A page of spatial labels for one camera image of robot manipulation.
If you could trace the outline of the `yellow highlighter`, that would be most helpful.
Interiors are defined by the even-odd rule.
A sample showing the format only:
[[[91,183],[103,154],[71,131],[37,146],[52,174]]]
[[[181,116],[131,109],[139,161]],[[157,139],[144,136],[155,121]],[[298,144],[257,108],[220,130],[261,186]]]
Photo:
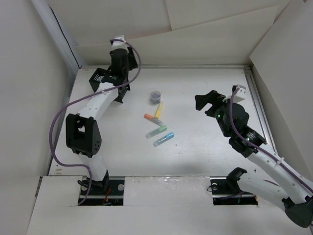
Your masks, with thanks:
[[[158,107],[157,107],[157,110],[156,110],[156,113],[155,113],[155,118],[156,118],[156,119],[159,119],[159,118],[160,118],[160,115],[161,115],[161,112],[162,112],[163,107],[164,107],[164,102],[161,101],[161,102],[158,104]]]

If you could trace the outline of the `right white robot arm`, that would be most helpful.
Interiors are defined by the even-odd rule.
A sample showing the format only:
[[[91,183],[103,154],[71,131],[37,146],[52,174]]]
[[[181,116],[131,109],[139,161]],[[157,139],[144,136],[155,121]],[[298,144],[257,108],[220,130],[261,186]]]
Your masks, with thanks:
[[[313,183],[288,165],[258,132],[248,126],[249,114],[239,104],[245,94],[244,88],[233,86],[232,95],[228,97],[215,90],[196,95],[196,110],[211,104],[205,114],[217,121],[231,147],[259,166],[274,182],[237,167],[221,183],[212,184],[211,191],[228,190],[230,195],[225,199],[233,199],[246,192],[254,194],[280,208],[296,225],[307,228],[313,224]]]

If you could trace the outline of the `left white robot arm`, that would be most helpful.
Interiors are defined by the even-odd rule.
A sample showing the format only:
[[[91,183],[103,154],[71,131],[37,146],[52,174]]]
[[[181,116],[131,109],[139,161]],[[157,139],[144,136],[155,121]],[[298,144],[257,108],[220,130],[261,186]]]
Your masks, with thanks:
[[[131,47],[113,49],[110,56],[109,68],[97,68],[89,80],[95,96],[77,114],[66,117],[66,145],[91,169],[91,177],[80,185],[91,184],[98,194],[109,189],[109,173],[98,154],[102,144],[98,121],[113,101],[122,102],[130,90],[129,71],[137,68]]]

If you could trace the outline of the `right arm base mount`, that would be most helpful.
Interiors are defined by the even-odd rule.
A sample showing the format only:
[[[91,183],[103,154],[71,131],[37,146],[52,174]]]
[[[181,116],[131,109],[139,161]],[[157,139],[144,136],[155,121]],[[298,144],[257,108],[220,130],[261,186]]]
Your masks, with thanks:
[[[242,191],[238,185],[240,177],[247,171],[240,167],[232,170],[227,176],[210,176],[208,192],[212,193],[214,206],[228,205],[258,205],[257,197],[246,191]]]

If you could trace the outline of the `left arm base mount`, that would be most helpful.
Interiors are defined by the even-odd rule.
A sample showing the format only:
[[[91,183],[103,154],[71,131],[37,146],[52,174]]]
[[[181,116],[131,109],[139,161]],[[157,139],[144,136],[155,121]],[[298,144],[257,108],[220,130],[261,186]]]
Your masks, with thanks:
[[[86,178],[83,178],[83,180],[78,180],[78,184],[80,185],[79,206],[123,206],[124,177],[110,177],[108,185],[104,188],[96,188],[93,185],[85,201],[83,200],[88,190],[88,181]]]

